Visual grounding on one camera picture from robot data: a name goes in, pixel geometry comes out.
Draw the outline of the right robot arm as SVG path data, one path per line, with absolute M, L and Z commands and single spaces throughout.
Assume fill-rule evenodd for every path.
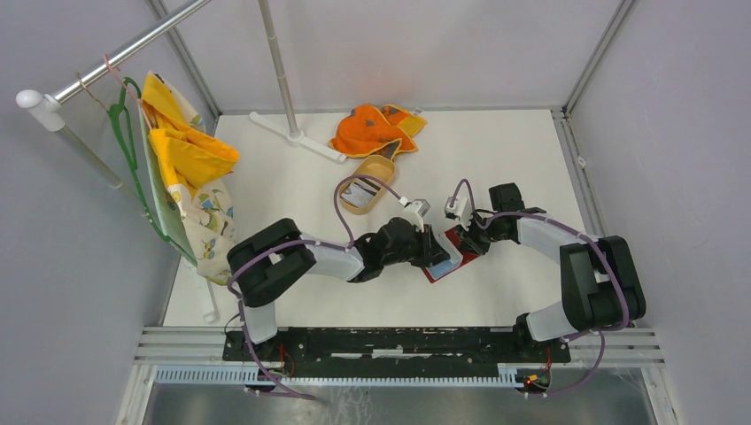
M 460 252 L 482 256 L 492 244 L 511 241 L 560 268 L 560 300 L 515 321 L 511 347 L 518 359 L 537 359 L 554 339 L 621 330 L 645 316 L 646 299 L 625 239 L 590 235 L 543 209 L 526 207 L 514 183 L 495 186 L 489 194 L 490 211 L 476 208 L 472 194 L 447 199 L 445 216 L 457 223 Z

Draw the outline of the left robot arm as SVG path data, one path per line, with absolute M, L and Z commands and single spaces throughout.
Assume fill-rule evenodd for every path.
M 429 269 L 451 258 L 430 225 L 418 228 L 404 218 L 390 219 L 351 247 L 314 238 L 294 220 L 281 219 L 227 254 L 228 288 L 238 298 L 244 348 L 261 361 L 276 354 L 275 301 L 307 274 L 361 283 L 379 277 L 387 266 L 406 263 Z

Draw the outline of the red leather card holder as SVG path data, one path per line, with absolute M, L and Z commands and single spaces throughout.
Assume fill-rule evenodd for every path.
M 444 260 L 435 266 L 424 267 L 422 269 L 423 274 L 430 283 L 435 283 L 447 277 L 449 274 L 478 258 L 478 255 L 474 252 L 464 251 L 461 248 L 461 240 L 454 228 L 438 234 L 437 242 L 438 245 L 449 254 L 449 259 Z

